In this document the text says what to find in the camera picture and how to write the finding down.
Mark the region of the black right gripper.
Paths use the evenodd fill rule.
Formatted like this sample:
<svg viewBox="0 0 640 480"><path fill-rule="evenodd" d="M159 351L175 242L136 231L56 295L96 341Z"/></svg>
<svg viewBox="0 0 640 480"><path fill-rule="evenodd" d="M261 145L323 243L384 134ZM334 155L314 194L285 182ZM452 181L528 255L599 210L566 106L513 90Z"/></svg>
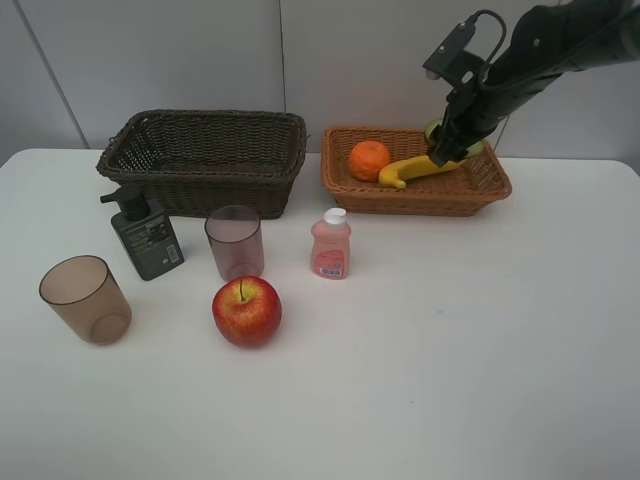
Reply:
<svg viewBox="0 0 640 480"><path fill-rule="evenodd" d="M428 156L438 167L478 155L478 142L522 104L525 78L513 78L495 85L467 83L455 75L443 75L452 88L439 127L439 137L429 139Z"/></svg>

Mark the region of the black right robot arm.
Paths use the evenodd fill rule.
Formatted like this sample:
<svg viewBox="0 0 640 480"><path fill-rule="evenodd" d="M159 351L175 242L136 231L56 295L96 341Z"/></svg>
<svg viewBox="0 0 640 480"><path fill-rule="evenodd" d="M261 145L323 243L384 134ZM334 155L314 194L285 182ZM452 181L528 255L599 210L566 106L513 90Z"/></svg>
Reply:
<svg viewBox="0 0 640 480"><path fill-rule="evenodd" d="M451 90L440 124L426 133L435 165L460 162L498 124L567 72L636 61L636 1L570 1L538 5L514 30L501 31L489 57L468 51L481 11L458 23L423 68Z"/></svg>

